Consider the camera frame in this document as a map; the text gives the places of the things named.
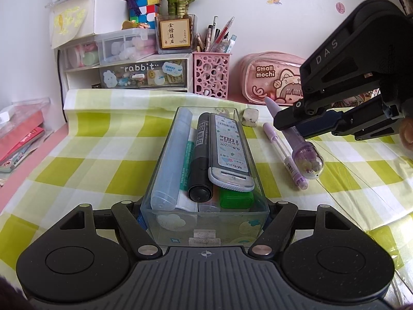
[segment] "pink container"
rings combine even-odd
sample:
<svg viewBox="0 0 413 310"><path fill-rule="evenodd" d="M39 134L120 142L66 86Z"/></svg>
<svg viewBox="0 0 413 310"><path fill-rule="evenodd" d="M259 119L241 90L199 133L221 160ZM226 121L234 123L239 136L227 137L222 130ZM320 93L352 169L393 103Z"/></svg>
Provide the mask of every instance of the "pink container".
<svg viewBox="0 0 413 310"><path fill-rule="evenodd" d="M194 52L194 93L226 99L229 53Z"/></svg>
<svg viewBox="0 0 413 310"><path fill-rule="evenodd" d="M246 55L240 62L242 94L253 104L264 105L270 97L291 106L303 97L300 66L304 59L288 53L267 51Z"/></svg>

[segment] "tassel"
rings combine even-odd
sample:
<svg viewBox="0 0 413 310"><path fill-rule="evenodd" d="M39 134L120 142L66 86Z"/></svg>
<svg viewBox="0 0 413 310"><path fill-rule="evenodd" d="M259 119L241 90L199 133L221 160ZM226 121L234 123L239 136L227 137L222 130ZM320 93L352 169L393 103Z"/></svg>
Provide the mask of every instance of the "tassel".
<svg viewBox="0 0 413 310"><path fill-rule="evenodd" d="M142 15L138 5L136 4L136 0L126 0L126 1L128 3L128 9L132 9L135 12L136 16Z"/></svg>

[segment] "small white block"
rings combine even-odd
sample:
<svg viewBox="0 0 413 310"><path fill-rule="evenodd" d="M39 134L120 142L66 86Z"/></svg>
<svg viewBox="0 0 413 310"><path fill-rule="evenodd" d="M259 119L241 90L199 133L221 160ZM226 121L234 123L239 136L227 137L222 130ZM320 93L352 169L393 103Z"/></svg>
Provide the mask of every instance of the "small white block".
<svg viewBox="0 0 413 310"><path fill-rule="evenodd" d="M247 108L242 114L242 125L246 127L257 127L258 110L255 108Z"/></svg>
<svg viewBox="0 0 413 310"><path fill-rule="evenodd" d="M0 111L0 124L10 121L14 113L15 109L13 105L3 108Z"/></svg>

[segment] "small figurine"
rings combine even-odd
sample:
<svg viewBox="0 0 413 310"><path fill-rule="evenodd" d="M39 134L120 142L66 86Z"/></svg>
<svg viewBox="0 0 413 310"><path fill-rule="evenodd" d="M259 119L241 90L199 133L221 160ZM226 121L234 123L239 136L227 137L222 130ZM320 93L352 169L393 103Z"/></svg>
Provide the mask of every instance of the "small figurine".
<svg viewBox="0 0 413 310"><path fill-rule="evenodd" d="M135 20L132 20L132 21L124 21L124 22L122 23L122 30L132 29L132 28L149 29L149 28L150 28L150 25L147 24L147 23L136 22Z"/></svg>

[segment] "purple gel pen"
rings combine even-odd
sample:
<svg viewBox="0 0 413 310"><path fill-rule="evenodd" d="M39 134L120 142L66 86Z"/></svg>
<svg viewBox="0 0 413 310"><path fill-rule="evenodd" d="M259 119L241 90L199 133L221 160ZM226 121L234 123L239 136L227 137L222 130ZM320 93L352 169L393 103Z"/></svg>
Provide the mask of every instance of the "purple gel pen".
<svg viewBox="0 0 413 310"><path fill-rule="evenodd" d="M264 98L272 117L281 111L278 104L271 98ZM307 179L316 179L324 168L324 160L311 142L305 141L295 127L281 131L292 148L292 159L301 175Z"/></svg>
<svg viewBox="0 0 413 310"><path fill-rule="evenodd" d="M275 148L281 157L281 160L284 162L285 168L290 173L292 181L296 186L298 186L301 190L307 190L308 188L308 180L301 175L300 171L298 170L297 166L295 165L291 155L286 150L286 146L283 141L278 137L274 127L271 123L266 122L262 128L264 132L267 134L268 139L271 143L274 143L277 147Z"/></svg>

